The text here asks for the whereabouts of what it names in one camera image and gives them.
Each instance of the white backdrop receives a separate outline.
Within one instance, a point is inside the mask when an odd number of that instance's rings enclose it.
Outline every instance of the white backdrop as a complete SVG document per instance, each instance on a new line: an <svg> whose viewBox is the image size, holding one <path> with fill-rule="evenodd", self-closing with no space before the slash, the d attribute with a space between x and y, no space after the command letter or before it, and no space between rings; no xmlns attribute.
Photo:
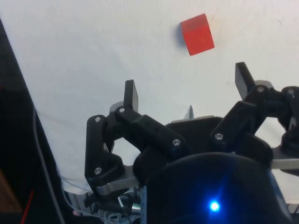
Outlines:
<svg viewBox="0 0 299 224"><path fill-rule="evenodd" d="M296 0L0 0L0 17L64 179L84 178L87 119L107 115L134 79L139 112L163 124L224 116L240 99L235 63L278 90L299 85ZM206 13L215 48L189 56L179 23ZM283 130L267 120L258 135L271 146ZM131 164L138 151L118 141ZM297 178L275 172L288 203L299 203ZM66 183L67 191L84 190Z"/></svg>

